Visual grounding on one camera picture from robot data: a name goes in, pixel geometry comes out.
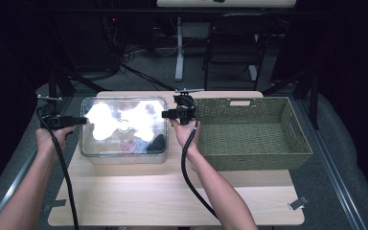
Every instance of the hand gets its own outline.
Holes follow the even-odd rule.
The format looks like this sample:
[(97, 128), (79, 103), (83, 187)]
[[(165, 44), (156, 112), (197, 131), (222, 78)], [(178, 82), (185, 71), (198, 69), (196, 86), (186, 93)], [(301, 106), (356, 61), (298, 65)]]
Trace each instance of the hand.
[[(66, 135), (74, 131), (74, 129), (76, 129), (75, 126), (69, 126), (54, 132), (62, 150), (65, 149)], [(45, 128), (39, 128), (35, 131), (35, 138), (37, 141), (37, 153), (44, 157), (49, 157), (52, 162), (55, 162), (58, 159), (58, 155), (49, 131)]]
[[(196, 121), (190, 121), (187, 125), (182, 126), (177, 120), (170, 119), (170, 123), (172, 127), (175, 129), (175, 134), (177, 136), (178, 144), (180, 144), (181, 148), (184, 148), (188, 137), (190, 136), (191, 132), (194, 130), (194, 126), (196, 125)], [(189, 151), (197, 150), (198, 139), (199, 139), (199, 132), (201, 128), (201, 123), (198, 122), (198, 127), (196, 129), (195, 136), (193, 141), (188, 147)]]

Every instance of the forearm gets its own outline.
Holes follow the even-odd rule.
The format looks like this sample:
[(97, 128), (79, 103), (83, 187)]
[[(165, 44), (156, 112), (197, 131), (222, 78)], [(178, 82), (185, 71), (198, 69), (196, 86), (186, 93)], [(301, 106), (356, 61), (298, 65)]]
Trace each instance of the forearm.
[(187, 156), (222, 226), (225, 229), (257, 229), (247, 205), (232, 185), (196, 149), (189, 149)]
[(38, 153), (25, 178), (0, 213), (0, 229), (35, 229), (53, 161)]

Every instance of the clear plastic container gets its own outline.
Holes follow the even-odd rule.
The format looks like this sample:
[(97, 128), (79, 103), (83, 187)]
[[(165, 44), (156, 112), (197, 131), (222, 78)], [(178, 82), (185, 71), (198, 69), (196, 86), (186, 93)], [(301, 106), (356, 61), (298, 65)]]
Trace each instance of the clear plastic container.
[(80, 115), (80, 153), (93, 164), (163, 163), (167, 158), (167, 110), (161, 97), (88, 98)]

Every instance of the green basket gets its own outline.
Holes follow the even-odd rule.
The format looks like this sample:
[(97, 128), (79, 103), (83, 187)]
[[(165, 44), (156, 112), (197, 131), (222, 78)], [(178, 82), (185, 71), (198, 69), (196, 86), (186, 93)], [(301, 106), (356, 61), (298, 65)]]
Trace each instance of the green basket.
[(288, 98), (195, 99), (198, 147), (217, 171), (288, 170), (312, 149)]

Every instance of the wire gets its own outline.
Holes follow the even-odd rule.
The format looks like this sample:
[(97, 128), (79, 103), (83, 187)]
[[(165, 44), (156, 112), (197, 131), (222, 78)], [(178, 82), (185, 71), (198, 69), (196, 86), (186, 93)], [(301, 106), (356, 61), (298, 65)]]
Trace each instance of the wire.
[(100, 81), (100, 80), (105, 80), (105, 79), (109, 79), (110, 77), (114, 76), (118, 71), (109, 71), (107, 73), (105, 73), (104, 75), (99, 75), (99, 76), (94, 76), (94, 77), (90, 77), (85, 75), (84, 73), (80, 73), (80, 75), (82, 75), (85, 79), (88, 79), (90, 81)]
[[(168, 54), (163, 54), (163, 52), (161, 52), (161, 50), (163, 50), (163, 49), (165, 49), (165, 50), (167, 50), (167, 49), (173, 49), (173, 50), (171, 52), (169, 52)], [(175, 51), (177, 51), (177, 49), (178, 49), (178, 46), (171, 47), (171, 48), (157, 48), (156, 47), (155, 50), (157, 51), (157, 53), (159, 55), (164, 56), (164, 57), (167, 57), (167, 56), (173, 55), (175, 53)]]
[(140, 77), (140, 78), (142, 78), (142, 79), (144, 79), (144, 80), (147, 80), (147, 81), (148, 81), (150, 84), (152, 84), (153, 86), (154, 86), (154, 84), (153, 84), (153, 83), (155, 83), (155, 84), (158, 84), (158, 85), (160, 85), (161, 87), (166, 88), (166, 89), (168, 89), (168, 90), (172, 90), (172, 91), (177, 90), (177, 88), (175, 88), (175, 87), (173, 87), (173, 86), (171, 86), (171, 85), (168, 85), (168, 84), (166, 84), (166, 83), (164, 83), (164, 82), (162, 82), (162, 81), (160, 81), (160, 80), (157, 80), (157, 79), (155, 79), (155, 78), (153, 78), (153, 77), (150, 77), (150, 76), (148, 76), (148, 75), (146, 75), (146, 74), (144, 74), (144, 73), (141, 73), (141, 72), (139, 72), (139, 71), (137, 71), (137, 70), (135, 70), (135, 69), (132, 69), (132, 68), (130, 68), (129, 66), (127, 66), (127, 65), (123, 64), (123, 63), (121, 63), (121, 66), (125, 67), (129, 72), (131, 72), (131, 73), (133, 73), (133, 74), (137, 75), (138, 77)]
[(185, 143), (185, 145), (183, 147), (183, 151), (182, 151), (182, 155), (181, 155), (181, 171), (183, 173), (185, 182), (187, 183), (188, 187), (190, 187), (193, 194), (199, 199), (199, 201), (201, 201), (201, 203), (205, 206), (205, 208), (207, 208), (211, 212), (211, 214), (214, 215), (214, 217), (218, 218), (217, 214), (214, 211), (214, 209), (198, 193), (198, 191), (194, 187), (193, 183), (191, 182), (191, 180), (190, 180), (190, 178), (188, 177), (188, 174), (187, 174), (187, 168), (186, 168), (185, 162), (186, 162), (186, 157), (187, 157), (188, 146), (190, 146), (191, 142), (194, 139), (194, 136), (196, 135), (196, 129), (198, 127), (199, 117), (198, 117), (198, 109), (196, 108), (196, 104), (188, 98), (185, 98), (185, 97), (182, 97), (182, 98), (193, 104), (193, 107), (194, 107), (194, 110), (195, 110), (195, 126), (194, 126), (194, 130), (191, 131), (191, 134), (188, 137), (187, 142)]
[(62, 172), (64, 173), (65, 182), (67, 183), (67, 189), (68, 189), (68, 196), (70, 198), (70, 205), (71, 205), (71, 211), (73, 213), (73, 221), (74, 221), (74, 229), (79, 229), (79, 220), (77, 217), (77, 210), (76, 210), (76, 204), (74, 202), (74, 194), (73, 194), (73, 187), (71, 185), (71, 179), (70, 175), (67, 171), (67, 166), (65, 164), (64, 156), (62, 155), (61, 147), (59, 146), (58, 139), (56, 138), (56, 135), (53, 133), (52, 130), (49, 129), (47, 124), (44, 122), (42, 116), (41, 116), (41, 109), (42, 107), (38, 107), (35, 111), (38, 120), (46, 127), (47, 131), (49, 131), (50, 135), (52, 136), (53, 143), (55, 144), (55, 148), (58, 155), (58, 160), (62, 168)]

